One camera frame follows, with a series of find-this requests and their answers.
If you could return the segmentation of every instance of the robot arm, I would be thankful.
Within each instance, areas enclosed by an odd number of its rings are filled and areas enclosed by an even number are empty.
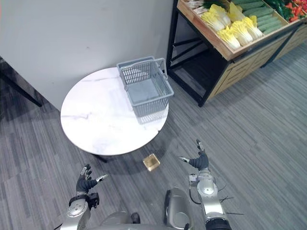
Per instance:
[[[65,220],[61,230],[82,230],[91,216],[91,208],[99,205],[98,193],[88,194],[98,182],[104,180],[108,175],[103,175],[92,180],[90,165],[87,164],[82,168],[76,185],[76,196],[69,201],[69,207],[66,212]]]
[[[197,140],[199,148],[199,157],[196,159],[187,159],[180,157],[184,162],[199,170],[199,175],[189,177],[190,184],[197,186],[199,199],[203,210],[206,230],[231,230],[227,216],[217,196],[218,188],[215,179],[209,170],[209,160],[202,143]]]

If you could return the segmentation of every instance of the basket handle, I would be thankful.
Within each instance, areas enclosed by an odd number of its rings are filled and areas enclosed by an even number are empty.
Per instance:
[[[162,57],[162,58],[157,58],[154,60],[155,62],[157,61],[163,61],[163,66],[164,66],[164,77],[165,77],[165,80],[167,80],[168,78],[168,75],[167,75],[167,70],[166,70],[166,61],[165,59]]]
[[[166,62],[165,62],[165,59],[162,57],[162,58],[157,58],[157,59],[152,59],[152,60],[144,60],[144,61],[138,61],[138,62],[135,62],[129,66],[123,66],[120,68],[120,73],[122,72],[122,69],[123,68],[132,68],[136,65],[139,65],[139,64],[142,64],[142,63],[148,63],[148,62],[152,62],[154,61],[156,64],[157,64],[157,61],[163,61],[163,66],[164,66],[164,78],[165,80],[167,80],[168,78],[168,75],[167,75],[167,70],[166,70]]]

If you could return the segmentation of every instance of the black cable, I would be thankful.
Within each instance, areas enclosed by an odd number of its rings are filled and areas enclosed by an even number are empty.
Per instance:
[[[226,200],[228,196],[226,196],[224,199],[220,199],[219,201],[222,203],[224,200]]]
[[[195,200],[193,200],[192,195],[191,195],[191,188],[189,189],[189,195],[190,195],[190,199],[191,201],[193,201],[193,203],[200,205],[201,203],[196,202]]]
[[[62,226],[62,224],[63,224],[63,223],[61,223],[59,226],[57,226],[57,227],[56,227],[54,230],[56,230],[56,229],[58,229],[59,227],[61,227],[61,226]]]
[[[228,196],[226,196],[224,199],[220,199],[220,202],[222,203],[224,200],[229,200],[229,199],[232,199],[232,198],[234,198],[234,197],[228,197]]]
[[[227,184],[225,184],[225,186],[223,188],[221,188],[220,190],[217,190],[218,192],[222,191],[225,187],[226,187]]]
[[[243,213],[234,213],[234,212],[226,212],[227,214],[232,214],[232,215],[244,215]]]

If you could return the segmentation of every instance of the marble tabletop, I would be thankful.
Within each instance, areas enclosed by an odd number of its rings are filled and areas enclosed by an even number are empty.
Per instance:
[[[86,152],[119,155],[134,151],[162,129],[168,105],[158,120],[140,124],[117,68],[97,71],[79,81],[66,95],[61,124],[68,139]]]

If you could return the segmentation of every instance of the gray plastic basket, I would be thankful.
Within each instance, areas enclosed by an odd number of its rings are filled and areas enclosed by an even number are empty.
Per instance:
[[[152,114],[165,110],[168,98],[174,95],[164,58],[145,57],[119,63],[117,68],[136,116],[157,119]]]

